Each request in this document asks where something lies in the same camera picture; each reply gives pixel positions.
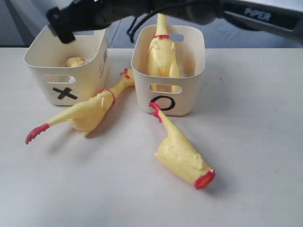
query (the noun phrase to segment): white table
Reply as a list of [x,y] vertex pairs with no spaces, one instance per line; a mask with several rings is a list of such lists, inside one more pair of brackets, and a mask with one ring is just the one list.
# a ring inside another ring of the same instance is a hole
[[[166,132],[138,109],[134,88],[89,139],[65,122],[26,145],[63,107],[45,100],[25,52],[0,49],[1,226],[303,226],[301,49],[206,50],[194,110],[171,117],[216,170],[200,191],[154,158]],[[108,87],[132,50],[109,56]]]

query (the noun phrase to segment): black cable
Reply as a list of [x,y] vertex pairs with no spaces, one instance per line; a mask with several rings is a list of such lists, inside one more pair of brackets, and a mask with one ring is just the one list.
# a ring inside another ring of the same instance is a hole
[[182,2],[182,3],[175,3],[175,4],[171,4],[171,5],[167,5],[164,6],[162,8],[159,8],[155,11],[153,11],[152,13],[149,13],[148,15],[146,15],[132,30],[132,32],[130,33],[132,27],[134,26],[134,22],[135,20],[137,20],[137,18],[135,18],[134,22],[132,23],[131,27],[127,30],[127,35],[129,36],[130,40],[132,43],[134,43],[134,34],[136,33],[136,31],[139,29],[139,27],[141,27],[148,19],[150,19],[151,17],[153,17],[154,15],[161,13],[162,11],[168,10],[168,9],[173,9],[173,8],[177,8],[177,7],[182,7],[182,6],[189,6],[192,5],[194,3],[199,2],[199,0],[192,0],[192,1],[186,1],[186,2]]

